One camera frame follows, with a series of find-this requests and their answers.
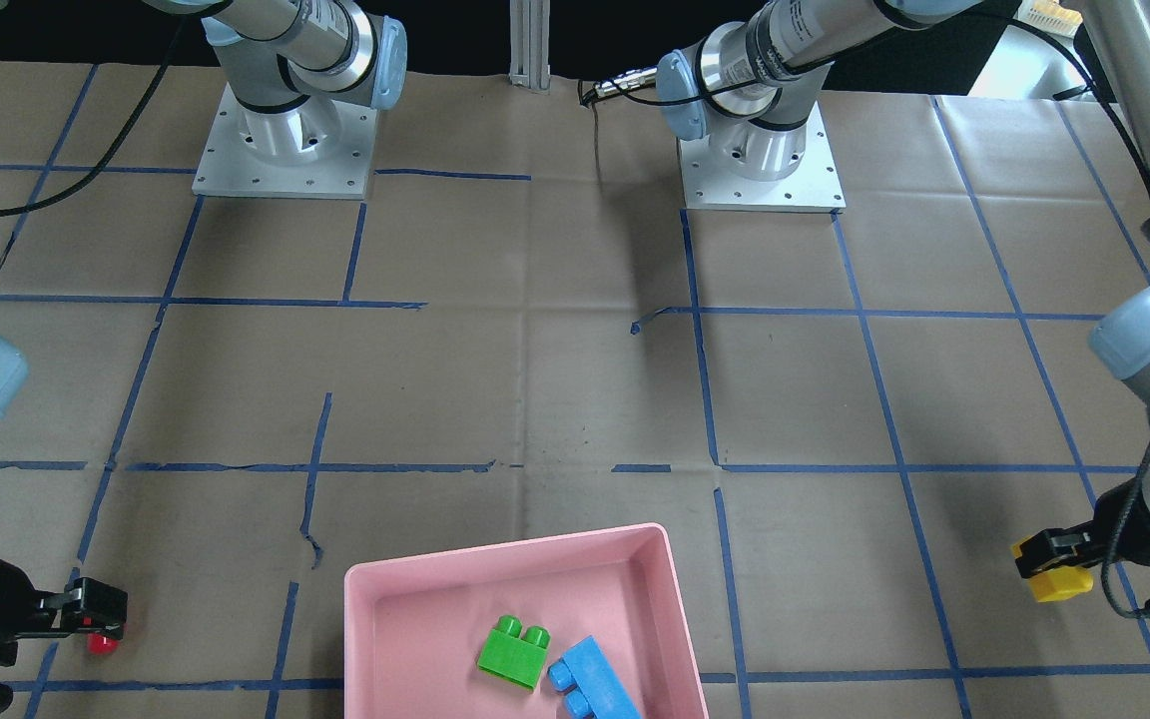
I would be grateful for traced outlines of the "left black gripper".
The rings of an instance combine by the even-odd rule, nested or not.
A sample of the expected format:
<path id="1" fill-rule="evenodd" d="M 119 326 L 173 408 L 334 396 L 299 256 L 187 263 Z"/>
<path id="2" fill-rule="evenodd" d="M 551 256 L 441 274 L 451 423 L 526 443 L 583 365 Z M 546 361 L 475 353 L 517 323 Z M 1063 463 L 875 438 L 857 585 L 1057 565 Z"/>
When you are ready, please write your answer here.
<path id="1" fill-rule="evenodd" d="M 1046 528 L 1010 546 L 1019 576 L 1050 569 L 1089 569 L 1103 564 L 1150 568 L 1150 508 L 1136 479 L 1110 488 L 1095 504 L 1090 520 L 1074 528 Z M 1150 599 L 1141 610 L 1150 620 Z"/>

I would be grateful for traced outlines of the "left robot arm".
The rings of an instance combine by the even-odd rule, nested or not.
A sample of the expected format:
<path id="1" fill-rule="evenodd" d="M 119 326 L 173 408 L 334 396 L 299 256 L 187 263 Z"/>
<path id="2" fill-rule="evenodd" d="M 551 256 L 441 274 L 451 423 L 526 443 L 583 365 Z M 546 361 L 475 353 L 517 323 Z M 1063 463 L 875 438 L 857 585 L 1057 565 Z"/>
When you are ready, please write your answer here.
<path id="1" fill-rule="evenodd" d="M 1099 597 L 1036 602 L 1010 542 L 1091 515 L 1144 418 L 1086 346 L 1144 286 L 1144 191 L 1087 104 L 825 94 L 848 206 L 689 211 L 687 299 L 712 487 L 672 464 L 695 636 L 773 652 L 1045 652 L 1138 663 Z"/>

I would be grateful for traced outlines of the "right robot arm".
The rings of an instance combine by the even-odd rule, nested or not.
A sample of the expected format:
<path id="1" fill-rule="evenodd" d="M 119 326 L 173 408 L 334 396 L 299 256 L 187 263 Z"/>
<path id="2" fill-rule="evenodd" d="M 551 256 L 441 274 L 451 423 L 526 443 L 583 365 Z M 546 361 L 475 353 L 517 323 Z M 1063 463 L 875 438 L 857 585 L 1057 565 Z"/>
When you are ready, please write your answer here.
<path id="1" fill-rule="evenodd" d="M 237 181 L 274 194 L 273 177 L 302 181 L 308 192 L 347 184 L 363 192 L 368 152 L 356 145 L 361 127 L 393 108 L 409 68 L 409 33 L 391 15 L 356 1 L 158 1 L 175 18 L 164 58 L 108 150 L 72 184 L 0 219 L 26 217 L 90 188 L 106 173 L 148 110 L 172 68 L 189 29 L 197 26 L 227 74 L 233 131 L 207 150 L 202 168 L 227 167 Z M 0 336 L 0 419 L 26 382 L 26 355 Z M 91 652 L 113 651 L 124 638 L 129 595 L 122 588 L 70 579 L 63 590 L 38 588 L 24 569 L 0 558 L 0 666 L 17 663 L 31 640 L 82 636 Z M 14 693 L 0 682 L 0 714 Z"/>

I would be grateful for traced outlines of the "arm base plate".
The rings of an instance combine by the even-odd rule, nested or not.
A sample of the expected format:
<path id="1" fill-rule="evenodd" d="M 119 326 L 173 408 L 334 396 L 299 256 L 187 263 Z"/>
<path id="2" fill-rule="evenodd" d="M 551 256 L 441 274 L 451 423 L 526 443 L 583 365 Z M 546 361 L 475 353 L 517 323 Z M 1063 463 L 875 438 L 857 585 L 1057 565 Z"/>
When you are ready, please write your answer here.
<path id="1" fill-rule="evenodd" d="M 724 118 L 699 140 L 678 140 L 677 156 L 690 211 L 831 214 L 848 208 L 819 105 L 803 127 L 784 132 Z"/>
<path id="2" fill-rule="evenodd" d="M 256 113 L 225 87 L 192 191 L 221 199 L 363 201 L 378 120 L 378 110 L 325 97 Z"/>

